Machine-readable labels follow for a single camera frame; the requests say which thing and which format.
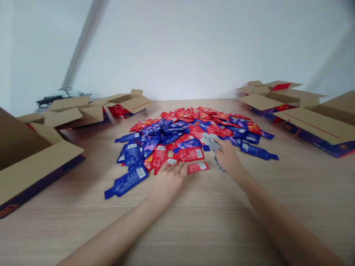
white wall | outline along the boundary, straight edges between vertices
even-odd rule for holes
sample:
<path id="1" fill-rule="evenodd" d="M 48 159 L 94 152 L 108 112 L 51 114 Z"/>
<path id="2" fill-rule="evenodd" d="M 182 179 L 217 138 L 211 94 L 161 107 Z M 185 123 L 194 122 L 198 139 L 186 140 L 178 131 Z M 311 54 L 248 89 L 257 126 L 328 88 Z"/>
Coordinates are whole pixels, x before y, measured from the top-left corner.
<path id="1" fill-rule="evenodd" d="M 11 113 L 37 109 L 35 101 L 62 86 L 92 0 L 15 0 L 7 38 L 13 39 Z"/>
<path id="2" fill-rule="evenodd" d="M 73 86 L 169 100 L 234 98 L 255 79 L 308 84 L 353 23 L 345 0 L 109 0 Z"/>

barcode label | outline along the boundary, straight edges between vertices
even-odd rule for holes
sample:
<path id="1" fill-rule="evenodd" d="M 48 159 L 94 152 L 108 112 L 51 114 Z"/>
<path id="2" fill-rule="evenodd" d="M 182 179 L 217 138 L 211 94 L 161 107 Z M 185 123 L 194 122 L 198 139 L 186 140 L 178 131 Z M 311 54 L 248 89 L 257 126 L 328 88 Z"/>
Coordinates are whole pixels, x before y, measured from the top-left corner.
<path id="1" fill-rule="evenodd" d="M 127 146 L 127 149 L 131 149 L 131 148 L 134 148 L 134 147 L 137 147 L 137 144 L 135 144 L 135 143 L 134 144 L 130 144 L 130 145 Z"/>
<path id="2" fill-rule="evenodd" d="M 137 169 L 137 174 L 139 175 L 139 178 L 142 178 L 145 176 L 145 172 L 142 167 Z"/>
<path id="3" fill-rule="evenodd" d="M 197 164 L 200 166 L 201 170 L 207 169 L 207 166 L 203 162 L 199 162 Z"/>
<path id="4" fill-rule="evenodd" d="M 203 157 L 201 150 L 196 150 L 196 152 L 197 152 L 197 158 L 202 158 Z"/>
<path id="5" fill-rule="evenodd" d="M 168 159 L 168 164 L 176 164 L 176 163 L 177 163 L 176 160 L 171 159 L 171 158 Z"/>

cardboard box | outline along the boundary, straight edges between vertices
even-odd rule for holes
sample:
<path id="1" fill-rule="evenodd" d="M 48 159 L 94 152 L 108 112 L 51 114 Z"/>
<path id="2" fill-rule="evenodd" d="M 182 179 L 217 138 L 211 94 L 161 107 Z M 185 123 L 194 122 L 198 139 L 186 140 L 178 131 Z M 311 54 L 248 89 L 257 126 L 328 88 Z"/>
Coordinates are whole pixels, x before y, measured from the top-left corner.
<path id="1" fill-rule="evenodd" d="M 355 91 L 320 105 L 278 112 L 284 128 L 334 157 L 355 151 Z"/>
<path id="2" fill-rule="evenodd" d="M 279 122 L 282 119 L 274 113 L 299 106 L 316 105 L 319 104 L 319 98 L 326 96 L 293 89 L 301 85 L 287 81 L 274 81 L 267 84 L 262 84 L 261 81 L 250 81 L 248 86 L 237 89 L 247 94 L 238 100 L 248 104 L 249 110 L 257 115 L 271 122 Z"/>
<path id="3" fill-rule="evenodd" d="M 85 160 L 51 126 L 26 126 L 0 108 L 0 219 Z"/>
<path id="4" fill-rule="evenodd" d="M 153 102 L 143 96 L 143 90 L 133 89 L 130 94 L 113 95 L 92 104 L 107 106 L 113 117 L 127 119 L 153 105 Z"/>
<path id="5" fill-rule="evenodd" d="M 111 122 L 102 105 L 95 105 L 89 101 L 89 96 L 56 100 L 47 111 L 17 119 L 23 123 L 33 122 L 55 127 L 57 130 Z"/>

box flap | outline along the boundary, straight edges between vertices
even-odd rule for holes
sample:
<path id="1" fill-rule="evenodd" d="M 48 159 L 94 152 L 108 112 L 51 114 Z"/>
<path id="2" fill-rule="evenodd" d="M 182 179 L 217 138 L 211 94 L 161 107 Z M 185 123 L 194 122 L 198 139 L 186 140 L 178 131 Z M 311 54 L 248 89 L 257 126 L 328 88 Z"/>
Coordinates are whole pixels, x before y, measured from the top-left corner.
<path id="1" fill-rule="evenodd" d="M 263 93 L 263 92 L 270 92 L 270 88 L 268 86 L 245 86 L 238 88 L 237 90 L 241 92 L 245 92 L 246 94 L 255 94 L 255 93 Z"/>
<path id="2" fill-rule="evenodd" d="M 273 82 L 264 84 L 264 86 L 269 86 L 269 87 L 273 88 L 273 90 L 275 90 L 275 91 L 280 90 L 280 89 L 292 89 L 294 87 L 298 87 L 301 85 L 303 85 L 303 84 L 288 82 L 288 81 L 273 81 Z"/>
<path id="3" fill-rule="evenodd" d="M 355 113 L 355 90 L 344 93 L 322 105 L 349 113 Z"/>
<path id="4" fill-rule="evenodd" d="M 261 96 L 259 94 L 248 95 L 245 97 L 238 98 L 238 100 L 240 100 L 252 107 L 255 107 L 256 109 L 258 109 L 260 111 L 267 110 L 267 109 L 274 108 L 274 107 L 278 107 L 278 106 L 284 104 L 282 102 L 278 102 L 276 100 Z"/>
<path id="5" fill-rule="evenodd" d="M 137 95 L 137 96 L 140 96 L 140 95 L 143 95 L 143 90 L 136 90 L 136 89 L 133 89 L 131 90 L 131 95 Z"/>
<path id="6" fill-rule="evenodd" d="M 0 170 L 50 147 L 47 140 L 2 108 L 0 120 Z"/>
<path id="7" fill-rule="evenodd" d="M 250 86 L 262 86 L 263 83 L 261 81 L 249 81 L 248 85 L 250 85 Z"/>
<path id="8" fill-rule="evenodd" d="M 93 123 L 98 123 L 104 120 L 104 113 L 101 105 L 93 105 L 92 107 L 81 108 L 82 117 L 72 122 L 57 126 L 56 129 L 68 129 L 72 127 L 85 126 Z"/>
<path id="9" fill-rule="evenodd" d="M 44 124 L 46 126 L 57 127 L 71 121 L 77 120 L 82 117 L 81 112 L 78 108 L 72 108 L 69 110 L 61 111 L 48 115 L 44 119 Z"/>
<path id="10" fill-rule="evenodd" d="M 355 126 L 304 108 L 294 108 L 274 115 L 326 140 L 332 145 L 355 140 Z"/>
<path id="11" fill-rule="evenodd" d="M 125 102 L 121 102 L 120 105 L 124 108 L 126 108 L 128 111 L 131 113 L 137 113 L 151 105 L 153 105 L 153 102 L 144 96 L 138 96 L 135 97 L 131 100 L 127 100 Z"/>
<path id="12" fill-rule="evenodd" d="M 90 96 L 55 100 L 48 108 L 48 111 L 60 111 L 60 110 L 66 110 L 73 107 L 79 107 L 82 105 L 89 104 L 89 101 L 90 101 Z"/>
<path id="13" fill-rule="evenodd" d="M 39 113 L 32 113 L 29 115 L 19 116 L 19 117 L 16 117 L 16 119 L 24 124 L 27 124 L 30 122 L 36 122 L 36 123 L 40 123 L 40 124 L 44 123 L 44 116 Z"/>
<path id="14" fill-rule="evenodd" d="M 63 140 L 59 133 L 51 126 L 45 126 L 37 123 L 30 123 L 31 127 L 51 144 L 56 144 Z"/>
<path id="15" fill-rule="evenodd" d="M 62 140 L 0 171 L 0 204 L 18 195 L 82 152 L 82 148 Z"/>

table surface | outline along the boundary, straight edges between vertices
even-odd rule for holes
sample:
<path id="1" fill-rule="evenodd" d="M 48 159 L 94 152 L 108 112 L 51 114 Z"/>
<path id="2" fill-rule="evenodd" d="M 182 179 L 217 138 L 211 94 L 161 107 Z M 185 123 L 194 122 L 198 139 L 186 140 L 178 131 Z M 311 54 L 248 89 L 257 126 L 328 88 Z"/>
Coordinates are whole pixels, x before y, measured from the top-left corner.
<path id="1" fill-rule="evenodd" d="M 275 135 L 259 147 L 279 156 L 262 159 L 238 151 L 246 169 L 309 230 L 347 263 L 355 239 L 355 154 L 334 158 L 292 137 L 282 123 L 270 123 L 237 99 L 156 102 L 127 120 L 67 130 L 87 158 L 14 213 L 0 220 L 0 265 L 55 265 L 144 199 L 154 176 L 121 198 L 104 191 L 127 168 L 116 164 L 122 143 L 139 120 L 180 107 L 211 107 L 250 117 Z M 122 259 L 122 265 L 284 265 L 243 191 L 213 164 L 191 174 L 174 205 Z"/>

